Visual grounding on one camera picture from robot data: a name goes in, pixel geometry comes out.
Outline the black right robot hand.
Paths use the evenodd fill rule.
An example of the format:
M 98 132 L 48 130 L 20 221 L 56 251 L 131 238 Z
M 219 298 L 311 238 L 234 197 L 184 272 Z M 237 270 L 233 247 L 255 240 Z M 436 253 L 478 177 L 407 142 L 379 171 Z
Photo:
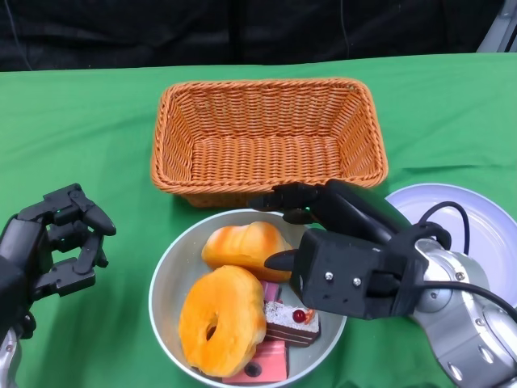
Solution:
M 384 244 L 410 225 L 384 198 L 336 179 L 325 184 L 275 186 L 249 206 L 263 212 L 280 211 L 293 225 L 318 223 L 330 232 L 371 243 Z

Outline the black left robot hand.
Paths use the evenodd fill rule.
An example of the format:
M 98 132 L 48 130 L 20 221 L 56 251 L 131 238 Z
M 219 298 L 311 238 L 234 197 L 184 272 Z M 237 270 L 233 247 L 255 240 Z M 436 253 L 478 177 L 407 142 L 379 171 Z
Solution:
M 108 265 L 103 240 L 115 234 L 110 217 L 74 183 L 8 221 L 1 257 L 21 271 L 28 301 L 64 297 L 95 284 L 95 267 Z

